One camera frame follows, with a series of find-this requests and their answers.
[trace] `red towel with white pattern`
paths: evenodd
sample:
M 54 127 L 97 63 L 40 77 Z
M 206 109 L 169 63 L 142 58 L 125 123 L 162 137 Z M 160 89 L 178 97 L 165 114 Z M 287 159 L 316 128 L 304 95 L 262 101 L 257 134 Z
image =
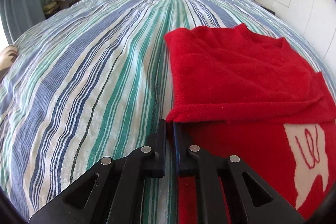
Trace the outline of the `red towel with white pattern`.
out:
M 179 28 L 164 37 L 174 86 L 167 121 L 195 144 L 239 155 L 305 218 L 336 179 L 336 107 L 322 73 L 286 39 Z M 194 181 L 179 179 L 179 223 L 197 223 Z

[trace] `white pattern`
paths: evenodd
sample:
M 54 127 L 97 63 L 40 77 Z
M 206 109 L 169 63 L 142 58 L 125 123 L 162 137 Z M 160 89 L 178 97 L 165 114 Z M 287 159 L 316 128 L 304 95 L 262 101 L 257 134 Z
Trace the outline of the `white pattern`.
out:
M 310 193 L 317 176 L 322 177 L 323 191 L 329 178 L 325 133 L 318 124 L 284 124 L 296 167 L 295 188 L 298 193 L 295 208 L 299 209 Z

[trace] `black plastic bracket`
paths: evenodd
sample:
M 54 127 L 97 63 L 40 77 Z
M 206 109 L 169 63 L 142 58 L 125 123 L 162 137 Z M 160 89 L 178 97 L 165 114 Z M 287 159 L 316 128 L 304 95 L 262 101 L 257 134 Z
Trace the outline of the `black plastic bracket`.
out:
M 104 157 L 37 211 L 30 224 L 139 224 L 145 178 L 165 174 L 166 122 L 127 157 Z

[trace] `metal screw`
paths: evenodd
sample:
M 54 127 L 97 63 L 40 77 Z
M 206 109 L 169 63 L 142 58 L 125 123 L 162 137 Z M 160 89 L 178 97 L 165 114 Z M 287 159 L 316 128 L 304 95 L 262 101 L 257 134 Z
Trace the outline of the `metal screw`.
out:
M 200 147 L 198 145 L 193 144 L 189 147 L 189 149 L 191 152 L 198 152 L 200 150 Z
M 149 153 L 149 152 L 151 152 L 152 151 L 152 148 L 150 147 L 150 146 L 143 146 L 142 148 L 141 148 L 141 152 L 142 153 Z
M 238 161 L 240 161 L 240 158 L 237 155 L 231 155 L 230 156 L 230 161 L 238 162 Z
M 104 157 L 100 160 L 100 163 L 102 165 L 109 165 L 110 163 L 112 162 L 111 158 L 110 157 Z

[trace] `bed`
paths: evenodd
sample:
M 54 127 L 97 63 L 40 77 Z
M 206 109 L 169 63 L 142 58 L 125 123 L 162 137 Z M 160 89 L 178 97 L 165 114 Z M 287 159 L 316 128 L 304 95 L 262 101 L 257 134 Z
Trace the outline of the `bed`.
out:
M 336 98 L 328 68 L 297 33 L 254 0 L 82 0 L 15 42 L 0 85 L 0 185 L 29 217 L 104 156 L 144 144 L 172 107 L 165 33 L 234 27 L 285 37 Z M 166 176 L 145 185 L 143 223 L 176 222 L 171 147 Z

